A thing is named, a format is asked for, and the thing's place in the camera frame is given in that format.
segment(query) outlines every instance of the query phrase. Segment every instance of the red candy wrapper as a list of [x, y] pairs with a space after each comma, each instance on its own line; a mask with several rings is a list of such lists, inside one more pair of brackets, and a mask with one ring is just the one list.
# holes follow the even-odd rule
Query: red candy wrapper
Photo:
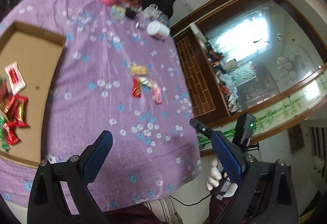
[[159, 88], [159, 86], [156, 82], [153, 82], [152, 93], [153, 93], [153, 99], [156, 102], [156, 104], [162, 103], [161, 89]]
[[15, 121], [17, 127], [28, 127], [28, 124], [25, 122], [25, 108], [28, 102], [28, 98], [16, 95], [15, 98], [18, 101], [18, 106], [15, 112]]
[[19, 138], [16, 136], [15, 132], [5, 123], [2, 126], [6, 136], [7, 136], [7, 143], [9, 145], [14, 145], [19, 142]]
[[132, 94], [134, 97], [140, 98], [141, 97], [141, 82], [136, 78], [133, 77], [133, 91]]
[[4, 70], [9, 76], [9, 83], [13, 95], [16, 95], [26, 87], [26, 84], [24, 82], [24, 79], [22, 78], [21, 73], [18, 70], [18, 66], [16, 62], [6, 66]]

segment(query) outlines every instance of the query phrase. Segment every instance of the bolt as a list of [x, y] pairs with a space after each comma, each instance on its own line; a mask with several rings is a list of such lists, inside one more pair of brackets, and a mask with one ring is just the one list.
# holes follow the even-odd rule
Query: bolt
[[48, 163], [47, 160], [41, 160], [40, 165], [41, 165], [41, 166], [44, 166], [44, 165], [47, 164], [47, 163]]
[[70, 161], [71, 161], [71, 162], [76, 162], [76, 161], [78, 161], [78, 159], [79, 159], [79, 156], [78, 156], [78, 155], [74, 155], [74, 156], [72, 156], [72, 157], [70, 158]]
[[247, 156], [245, 157], [245, 159], [246, 159], [246, 161], [248, 161], [248, 162], [253, 162], [253, 161], [255, 160], [255, 158], [254, 158], [252, 155], [247, 155]]
[[278, 162], [278, 164], [281, 165], [281, 166], [284, 166], [284, 165], [286, 164], [285, 161], [282, 160], [282, 159], [278, 159], [277, 162]]

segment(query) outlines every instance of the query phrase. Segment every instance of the cardboard box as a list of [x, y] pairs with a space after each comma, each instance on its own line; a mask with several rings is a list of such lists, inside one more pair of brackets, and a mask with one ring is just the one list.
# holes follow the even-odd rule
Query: cardboard box
[[39, 166], [45, 104], [65, 40], [62, 35], [18, 21], [0, 37], [0, 76], [7, 78], [4, 68], [17, 62], [27, 86], [20, 94], [29, 99], [26, 122], [30, 125], [16, 128], [21, 142], [8, 152], [0, 151], [1, 158], [26, 167]]

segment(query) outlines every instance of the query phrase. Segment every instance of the hand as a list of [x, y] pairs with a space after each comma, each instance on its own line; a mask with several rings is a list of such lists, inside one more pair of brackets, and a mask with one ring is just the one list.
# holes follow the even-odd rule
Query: hand
[[[221, 173], [217, 170], [217, 165], [218, 165], [218, 159], [215, 158], [214, 160], [211, 161], [211, 170], [209, 172], [209, 176], [205, 180], [205, 186], [208, 191], [211, 191], [214, 187], [218, 187], [219, 181], [222, 178]], [[236, 183], [231, 183], [231, 185], [229, 186], [224, 197], [233, 196], [235, 194], [237, 188], [238, 188], [238, 185]]]

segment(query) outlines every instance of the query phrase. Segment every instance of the purple floral tablecloth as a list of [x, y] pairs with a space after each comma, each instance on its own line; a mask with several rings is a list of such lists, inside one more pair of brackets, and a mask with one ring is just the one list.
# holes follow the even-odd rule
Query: purple floral tablecloth
[[[166, 197], [201, 169], [173, 39], [155, 40], [135, 21], [112, 19], [110, 9], [101, 0], [24, 0], [0, 24], [0, 34], [19, 20], [66, 35], [45, 110], [42, 157], [62, 162], [111, 131], [112, 150], [88, 185], [104, 211]], [[162, 89], [161, 104], [146, 87], [141, 98], [132, 96], [130, 64], [147, 66]], [[4, 199], [27, 207], [35, 172], [0, 159]]]

